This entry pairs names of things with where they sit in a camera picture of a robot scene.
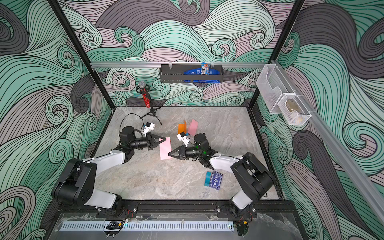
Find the pink paper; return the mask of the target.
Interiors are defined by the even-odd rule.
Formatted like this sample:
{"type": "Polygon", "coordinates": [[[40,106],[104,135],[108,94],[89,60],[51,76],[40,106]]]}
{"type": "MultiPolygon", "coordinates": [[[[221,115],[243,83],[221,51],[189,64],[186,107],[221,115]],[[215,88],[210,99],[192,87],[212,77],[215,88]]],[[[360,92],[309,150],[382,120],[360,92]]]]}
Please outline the pink paper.
{"type": "Polygon", "coordinates": [[[169,152],[172,151],[170,137],[166,137],[166,140],[159,145],[159,148],[161,160],[169,160],[172,158],[169,156],[169,152]]]}
{"type": "Polygon", "coordinates": [[[188,129],[188,133],[191,136],[195,136],[198,130],[199,123],[196,120],[192,120],[190,127],[188,129]]]}

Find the orange square paper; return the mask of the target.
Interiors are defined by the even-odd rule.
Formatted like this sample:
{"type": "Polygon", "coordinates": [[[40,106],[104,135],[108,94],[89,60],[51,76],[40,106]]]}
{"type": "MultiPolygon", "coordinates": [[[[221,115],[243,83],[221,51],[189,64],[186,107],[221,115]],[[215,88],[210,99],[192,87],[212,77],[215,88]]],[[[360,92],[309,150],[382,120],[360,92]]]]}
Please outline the orange square paper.
{"type": "Polygon", "coordinates": [[[181,133],[184,133],[184,134],[187,134],[188,131],[187,131],[187,122],[184,121],[183,124],[179,124],[178,125],[178,134],[181,134],[181,133]]]}

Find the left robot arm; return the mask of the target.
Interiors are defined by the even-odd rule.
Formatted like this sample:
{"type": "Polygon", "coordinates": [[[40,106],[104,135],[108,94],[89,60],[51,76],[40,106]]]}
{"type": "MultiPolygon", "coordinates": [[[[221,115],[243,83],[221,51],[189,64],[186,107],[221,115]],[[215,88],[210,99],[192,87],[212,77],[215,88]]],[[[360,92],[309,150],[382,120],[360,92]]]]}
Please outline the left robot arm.
{"type": "Polygon", "coordinates": [[[95,181],[102,172],[128,163],[135,150],[146,148],[152,151],[166,141],[165,137],[151,132],[137,138],[137,131],[132,126],[124,127],[119,134],[119,144],[106,155],[85,160],[69,160],[53,187],[52,197],[74,206],[121,211],[122,197],[96,189],[95,181]]]}

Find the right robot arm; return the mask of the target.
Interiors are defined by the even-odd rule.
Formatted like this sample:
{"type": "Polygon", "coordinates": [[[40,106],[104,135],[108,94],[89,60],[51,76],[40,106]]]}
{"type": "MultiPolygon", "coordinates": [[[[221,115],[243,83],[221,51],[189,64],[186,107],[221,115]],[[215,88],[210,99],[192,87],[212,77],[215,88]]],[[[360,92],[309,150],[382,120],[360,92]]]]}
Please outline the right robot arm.
{"type": "Polygon", "coordinates": [[[210,146],[205,134],[195,135],[193,144],[183,135],[178,135],[178,139],[184,144],[170,151],[168,156],[178,160],[197,160],[205,168],[234,174],[241,187],[227,204],[234,216],[242,214],[253,202],[268,196],[275,178],[254,154],[224,155],[210,146]]]}

